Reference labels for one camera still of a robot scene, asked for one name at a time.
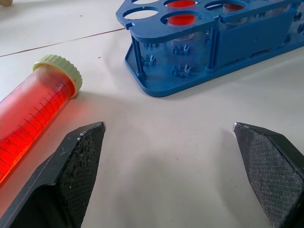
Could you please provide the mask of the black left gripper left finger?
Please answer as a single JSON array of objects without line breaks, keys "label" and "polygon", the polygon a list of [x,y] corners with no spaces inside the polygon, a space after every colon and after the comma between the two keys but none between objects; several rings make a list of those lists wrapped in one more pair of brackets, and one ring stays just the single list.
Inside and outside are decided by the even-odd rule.
[{"label": "black left gripper left finger", "polygon": [[106,125],[69,132],[33,172],[0,228],[81,228],[97,176]]}]

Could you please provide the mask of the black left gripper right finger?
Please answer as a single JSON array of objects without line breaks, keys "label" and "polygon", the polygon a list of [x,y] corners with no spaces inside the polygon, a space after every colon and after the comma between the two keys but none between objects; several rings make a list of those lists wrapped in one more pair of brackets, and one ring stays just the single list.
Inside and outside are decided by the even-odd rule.
[{"label": "black left gripper right finger", "polygon": [[273,228],[304,228],[304,155],[282,134],[235,123],[247,178]]}]

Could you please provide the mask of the blue tube rack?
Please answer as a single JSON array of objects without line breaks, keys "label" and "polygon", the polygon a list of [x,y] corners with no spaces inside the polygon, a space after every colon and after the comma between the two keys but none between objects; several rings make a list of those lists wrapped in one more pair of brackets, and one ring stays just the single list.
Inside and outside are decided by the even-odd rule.
[{"label": "blue tube rack", "polygon": [[[116,12],[132,38],[126,66],[150,96],[168,96],[304,46],[304,0],[193,0],[172,8],[174,1],[124,0]],[[169,17],[182,14],[194,15],[194,23],[168,25]]]}]

